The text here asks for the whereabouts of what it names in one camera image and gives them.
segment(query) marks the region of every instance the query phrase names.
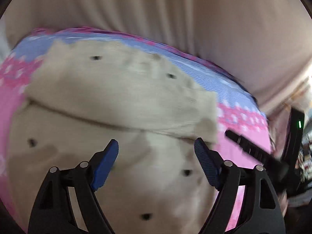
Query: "fabric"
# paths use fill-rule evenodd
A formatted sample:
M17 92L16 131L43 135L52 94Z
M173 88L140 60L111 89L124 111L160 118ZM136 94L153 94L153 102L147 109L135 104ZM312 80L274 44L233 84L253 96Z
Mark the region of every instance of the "fabric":
M274 148L273 155L278 159L282 156L285 146L291 107L304 112L304 126L308 123L308 113L312 106L311 86L312 80L311 77L308 77L294 90L291 96L285 99L283 103L268 116L270 138Z
M312 58L300 0L13 0L5 16L13 46L37 27L81 26L168 44L224 68L267 114L306 78Z
M25 104L10 132L9 178L24 224L50 160L75 166L114 138L120 145L115 176L96 195L115 231L199 232L215 189L196 163L193 142L201 135L216 141L214 92L158 54L119 42L79 41L54 43L25 94L43 107ZM35 140L42 145L34 155L27 138L31 147ZM28 167L21 165L25 158ZM187 167L188 159L193 164ZM193 184L184 169L191 170ZM140 219L146 213L153 214L147 227Z
M107 125L216 142L216 94L165 57L120 42L54 43L26 95Z
M66 29L61 32L38 29L32 36L23 39L0 67L0 98L5 103L0 106L0 136L3 138L0 141L0 197L10 214L24 230L27 230L27 225L21 221L18 216L18 208L12 202L12 192L9 189L10 181L7 176L9 126L13 113L24 101L23 92L31 81L32 73L41 66L46 52L55 40L62 40L65 43L75 43L79 40L120 41L130 47L165 56L203 88L217 93L218 143L212 147L213 150L218 151L223 159L229 159L241 167L253 168L258 164L257 161L242 153L237 145L224 137L225 130L231 128L270 152L265 115L258 110L251 95L230 80L228 74L220 70L218 66L185 54L173 47L130 34L112 33L88 27ZM29 153L36 150L36 147L32 148L28 142L25 143ZM244 187L242 186L238 189L227 229L235 227L237 223L243 195Z

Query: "beige fabric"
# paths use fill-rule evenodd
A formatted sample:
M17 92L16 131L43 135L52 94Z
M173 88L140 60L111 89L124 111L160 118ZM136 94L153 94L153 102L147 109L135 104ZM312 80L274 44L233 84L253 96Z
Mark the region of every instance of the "beige fabric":
M55 42L25 94L31 102L15 114L8 150L21 225L51 166L75 167L114 138L120 153L96 196L116 233L199 232L215 189L193 139L216 141L214 92L158 54L119 42L79 41ZM35 148L27 144L31 138ZM191 176L183 176L184 169ZM145 213L153 214L148 224L140 218ZM77 205L74 214L83 227Z
M215 92L165 57L120 42L54 43L25 93L79 118L216 142Z
M37 141L35 148L29 147L30 138ZM197 234L216 190L199 165L193 140L85 122L37 105L17 113L10 132L7 167L19 224L27 227L51 166L73 168L112 138L119 143L119 155L96 196L115 232ZM190 176L183 176L185 169L192 170ZM78 205L73 205L78 226L84 227ZM141 219L146 213L152 213L151 220Z
M13 0L6 21L13 45L36 27L79 26L169 44L237 77L267 113L305 79L312 57L300 0Z

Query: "blue gripper pad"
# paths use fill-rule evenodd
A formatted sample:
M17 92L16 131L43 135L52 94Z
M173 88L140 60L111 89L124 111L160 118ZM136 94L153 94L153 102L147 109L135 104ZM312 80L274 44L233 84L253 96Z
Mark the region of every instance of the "blue gripper pad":
M214 161L212 155L214 153L217 153L219 155L219 153L209 150L201 138L197 138L195 140L194 151L202 167L202 170L204 171L206 178L208 179L209 184L218 189L220 185L219 175L221 172L221 166Z
M117 158L118 151L118 142L112 139L104 150L104 156L102 160L93 172L93 181L91 183L91 188L93 191L98 190L104 185L106 178Z

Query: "fabric fold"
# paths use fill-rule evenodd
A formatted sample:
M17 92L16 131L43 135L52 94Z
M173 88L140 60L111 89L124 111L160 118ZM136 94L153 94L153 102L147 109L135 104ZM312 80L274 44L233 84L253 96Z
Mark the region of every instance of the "fabric fold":
M117 41L55 42L25 93L74 117L216 142L216 94L165 57Z

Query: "metal screw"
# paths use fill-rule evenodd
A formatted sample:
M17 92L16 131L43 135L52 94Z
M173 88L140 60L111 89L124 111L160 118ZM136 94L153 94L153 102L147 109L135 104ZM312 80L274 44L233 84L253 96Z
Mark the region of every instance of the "metal screw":
M50 168L51 173L55 173L57 171L57 167L53 166Z
M227 166L227 167L231 167L231 166L233 165L232 161L230 161L230 160L225 160L225 161L224 161L224 164L225 164L225 166Z
M89 163L86 162L86 161L81 162L81 163L80 163L80 167L81 167L81 168L86 168L86 167L88 166L88 164L89 164Z
M261 166L261 165L256 165L256 167L255 167L258 171L263 171L264 170L264 168L263 168L263 166Z

